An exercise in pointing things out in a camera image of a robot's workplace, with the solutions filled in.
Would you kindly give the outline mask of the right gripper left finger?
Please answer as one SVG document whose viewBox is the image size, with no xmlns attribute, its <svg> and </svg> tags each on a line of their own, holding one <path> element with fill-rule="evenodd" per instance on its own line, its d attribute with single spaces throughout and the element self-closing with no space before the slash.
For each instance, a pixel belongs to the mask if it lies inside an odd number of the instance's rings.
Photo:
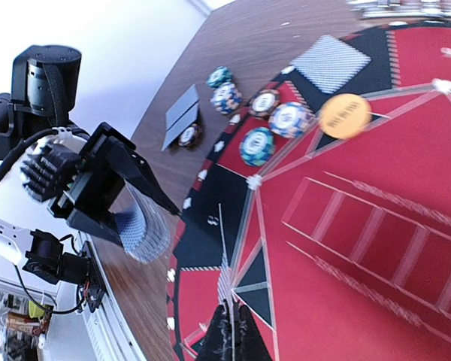
<svg viewBox="0 0 451 361">
<path fill-rule="evenodd" d="M 227 304 L 219 304 L 214 313 L 197 360 L 232 361 L 234 359 L 234 337 L 232 330 L 235 309 Z"/>
</svg>

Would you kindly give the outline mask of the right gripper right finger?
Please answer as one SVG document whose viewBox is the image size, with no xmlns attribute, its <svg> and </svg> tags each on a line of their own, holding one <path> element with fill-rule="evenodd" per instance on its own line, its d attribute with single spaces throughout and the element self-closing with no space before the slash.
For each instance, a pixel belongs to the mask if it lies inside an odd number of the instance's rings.
<svg viewBox="0 0 451 361">
<path fill-rule="evenodd" d="M 235 359 L 272 361 L 253 314 L 246 305 L 234 305 Z"/>
</svg>

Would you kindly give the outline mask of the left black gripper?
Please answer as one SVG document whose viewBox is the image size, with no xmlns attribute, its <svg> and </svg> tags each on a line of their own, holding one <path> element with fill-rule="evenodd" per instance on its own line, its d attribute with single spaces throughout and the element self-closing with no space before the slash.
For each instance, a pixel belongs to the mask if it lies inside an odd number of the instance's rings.
<svg viewBox="0 0 451 361">
<path fill-rule="evenodd" d="M 125 185 L 132 188 L 134 197 L 144 195 L 170 214 L 180 213 L 136 146 L 108 123 L 98 126 L 79 156 L 83 163 L 71 189 L 50 204 L 53 216 L 65 219 L 71 228 L 120 247 L 131 241 L 141 243 L 147 221 L 139 202 L 127 211 L 110 212 Z"/>
</svg>

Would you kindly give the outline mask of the single card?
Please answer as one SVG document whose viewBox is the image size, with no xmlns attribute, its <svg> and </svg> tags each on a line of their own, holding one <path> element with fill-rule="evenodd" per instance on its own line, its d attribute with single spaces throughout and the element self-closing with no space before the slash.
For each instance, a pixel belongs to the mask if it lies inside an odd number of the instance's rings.
<svg viewBox="0 0 451 361">
<path fill-rule="evenodd" d="M 224 305 L 227 308 L 227 319 L 230 326 L 230 336 L 231 336 L 231 360 L 235 360 L 235 319 L 234 319 L 234 305 L 232 301 L 232 290 L 231 290 L 231 278 L 230 278 L 230 268 L 227 257 L 227 249 L 226 249 L 226 238 L 224 233 L 223 219 L 222 219 L 222 204 L 218 204 L 218 212 L 219 212 L 219 228 L 221 233 L 221 242 L 222 242 L 222 262 L 221 262 L 221 271 L 219 276 L 218 283 L 218 292 L 220 295 L 220 300 L 224 301 Z"/>
</svg>

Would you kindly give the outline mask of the blue checkered card deck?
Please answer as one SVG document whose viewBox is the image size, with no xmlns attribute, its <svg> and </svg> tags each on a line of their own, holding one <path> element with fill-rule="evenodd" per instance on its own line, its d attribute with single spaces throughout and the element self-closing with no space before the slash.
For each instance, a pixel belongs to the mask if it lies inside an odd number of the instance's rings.
<svg viewBox="0 0 451 361">
<path fill-rule="evenodd" d="M 162 211 L 150 197 L 130 184 L 126 184 L 126 189 L 132 197 L 132 203 L 114 215 L 118 238 L 131 258 L 148 264 L 170 247 L 170 231 Z"/>
</svg>

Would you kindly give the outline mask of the light blue 10 chip stack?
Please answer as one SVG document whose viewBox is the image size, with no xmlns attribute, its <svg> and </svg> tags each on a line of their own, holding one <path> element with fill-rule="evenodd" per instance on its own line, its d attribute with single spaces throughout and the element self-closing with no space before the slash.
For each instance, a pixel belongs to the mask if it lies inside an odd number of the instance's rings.
<svg viewBox="0 0 451 361">
<path fill-rule="evenodd" d="M 219 86 L 210 99 L 212 107 L 222 115 L 228 115 L 235 111 L 242 103 L 241 92 L 232 82 L 226 82 Z"/>
</svg>

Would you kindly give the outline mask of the teal chip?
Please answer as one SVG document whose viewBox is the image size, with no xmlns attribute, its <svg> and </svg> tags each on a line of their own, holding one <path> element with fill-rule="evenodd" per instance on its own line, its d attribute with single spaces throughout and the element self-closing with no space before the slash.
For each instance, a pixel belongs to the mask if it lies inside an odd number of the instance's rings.
<svg viewBox="0 0 451 361">
<path fill-rule="evenodd" d="M 266 127 L 251 129 L 240 143 L 239 151 L 245 164 L 263 166 L 275 153 L 272 131 Z"/>
</svg>

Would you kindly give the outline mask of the dark blue green chip stack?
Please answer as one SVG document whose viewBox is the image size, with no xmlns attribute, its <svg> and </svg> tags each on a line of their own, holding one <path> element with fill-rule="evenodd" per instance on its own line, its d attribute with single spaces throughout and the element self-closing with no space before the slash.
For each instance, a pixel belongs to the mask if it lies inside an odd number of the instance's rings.
<svg viewBox="0 0 451 361">
<path fill-rule="evenodd" d="M 213 89 L 219 88 L 224 83 L 232 82 L 232 71 L 226 66 L 219 66 L 212 71 L 206 81 L 206 84 Z"/>
</svg>

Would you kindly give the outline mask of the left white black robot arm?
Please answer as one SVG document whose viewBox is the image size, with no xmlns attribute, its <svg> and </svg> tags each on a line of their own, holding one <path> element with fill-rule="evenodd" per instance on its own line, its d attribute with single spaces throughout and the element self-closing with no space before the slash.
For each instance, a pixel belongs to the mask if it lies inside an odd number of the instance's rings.
<svg viewBox="0 0 451 361">
<path fill-rule="evenodd" d="M 73 229 L 117 244 L 147 264 L 169 247 L 164 213 L 179 208 L 135 145 L 108 123 L 94 132 L 69 117 L 81 52 L 32 45 L 0 94 L 0 182 L 18 165 L 23 188 Z"/>
</svg>

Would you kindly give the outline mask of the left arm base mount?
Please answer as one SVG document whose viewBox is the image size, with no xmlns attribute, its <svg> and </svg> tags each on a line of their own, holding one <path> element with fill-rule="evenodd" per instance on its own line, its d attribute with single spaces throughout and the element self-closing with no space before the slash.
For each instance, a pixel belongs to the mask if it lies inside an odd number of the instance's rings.
<svg viewBox="0 0 451 361">
<path fill-rule="evenodd" d="M 95 312 L 102 304 L 106 286 L 91 243 L 87 241 L 77 249 L 71 234 L 57 238 L 36 229 L 30 235 L 32 245 L 25 252 L 23 270 L 50 284 L 66 282 L 77 286 L 81 291 L 79 300 L 90 312 Z"/>
</svg>

